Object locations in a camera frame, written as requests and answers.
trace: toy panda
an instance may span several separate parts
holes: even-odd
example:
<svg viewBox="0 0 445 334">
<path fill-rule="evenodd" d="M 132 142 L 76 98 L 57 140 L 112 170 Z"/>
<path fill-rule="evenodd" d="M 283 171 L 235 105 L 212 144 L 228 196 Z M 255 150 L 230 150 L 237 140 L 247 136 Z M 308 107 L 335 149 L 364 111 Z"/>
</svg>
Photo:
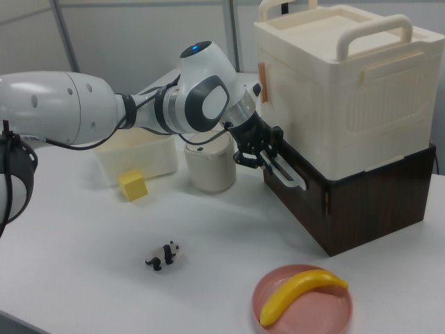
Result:
<svg viewBox="0 0 445 334">
<path fill-rule="evenodd" d="M 153 266 L 155 271 L 161 270 L 161 264 L 173 263 L 173 257 L 177 254 L 178 250 L 179 246 L 174 244 L 173 241 L 170 241 L 169 244 L 153 250 L 150 253 L 151 260 L 147 261 L 147 259 L 145 259 L 145 264 L 147 266 Z"/>
</svg>

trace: table surface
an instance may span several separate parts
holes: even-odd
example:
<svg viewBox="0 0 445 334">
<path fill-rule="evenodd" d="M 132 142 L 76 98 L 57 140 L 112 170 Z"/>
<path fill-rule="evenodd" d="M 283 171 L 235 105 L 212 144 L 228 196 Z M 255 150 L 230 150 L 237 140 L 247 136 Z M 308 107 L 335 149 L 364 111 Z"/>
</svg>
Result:
<svg viewBox="0 0 445 334">
<path fill-rule="evenodd" d="M 0 240 L 0 310 L 50 333 L 255 333 L 261 277 L 313 264 L 350 284 L 347 333 L 444 332 L 445 177 L 432 177 L 423 222 L 328 257 L 261 170 L 237 166 L 231 188 L 204 194 L 183 147 L 178 171 L 134 202 L 107 187 L 91 151 L 40 148 L 33 198 Z M 146 266 L 170 240 L 175 263 Z"/>
</svg>

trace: plastic banana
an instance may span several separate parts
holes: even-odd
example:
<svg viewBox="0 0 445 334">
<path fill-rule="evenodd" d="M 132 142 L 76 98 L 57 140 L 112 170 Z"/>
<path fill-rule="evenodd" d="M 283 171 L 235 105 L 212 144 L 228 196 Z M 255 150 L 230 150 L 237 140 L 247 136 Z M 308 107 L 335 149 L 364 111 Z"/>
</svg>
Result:
<svg viewBox="0 0 445 334">
<path fill-rule="evenodd" d="M 270 326 L 298 296 L 315 287 L 327 285 L 348 288 L 347 282 L 323 269 L 303 271 L 292 276 L 279 286 L 264 304 L 259 315 L 259 323 L 263 327 Z"/>
</svg>

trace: dark wooden box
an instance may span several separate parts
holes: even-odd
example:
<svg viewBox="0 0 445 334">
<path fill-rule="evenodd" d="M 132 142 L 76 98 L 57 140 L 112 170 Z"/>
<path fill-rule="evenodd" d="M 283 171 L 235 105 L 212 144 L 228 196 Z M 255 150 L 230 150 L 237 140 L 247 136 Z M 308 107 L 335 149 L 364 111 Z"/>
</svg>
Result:
<svg viewBox="0 0 445 334">
<path fill-rule="evenodd" d="M 325 179 L 288 143 L 281 155 L 307 190 L 264 180 L 330 256 L 423 220 L 436 147 L 338 181 Z"/>
</svg>

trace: yellow cube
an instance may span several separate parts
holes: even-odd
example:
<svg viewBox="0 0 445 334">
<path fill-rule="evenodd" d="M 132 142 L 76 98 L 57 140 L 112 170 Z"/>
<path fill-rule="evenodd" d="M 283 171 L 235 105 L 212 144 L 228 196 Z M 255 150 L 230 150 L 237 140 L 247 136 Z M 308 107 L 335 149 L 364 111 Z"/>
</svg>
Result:
<svg viewBox="0 0 445 334">
<path fill-rule="evenodd" d="M 138 199 L 148 194 L 145 179 L 137 169 L 129 170 L 119 175 L 120 190 L 128 201 Z"/>
</svg>

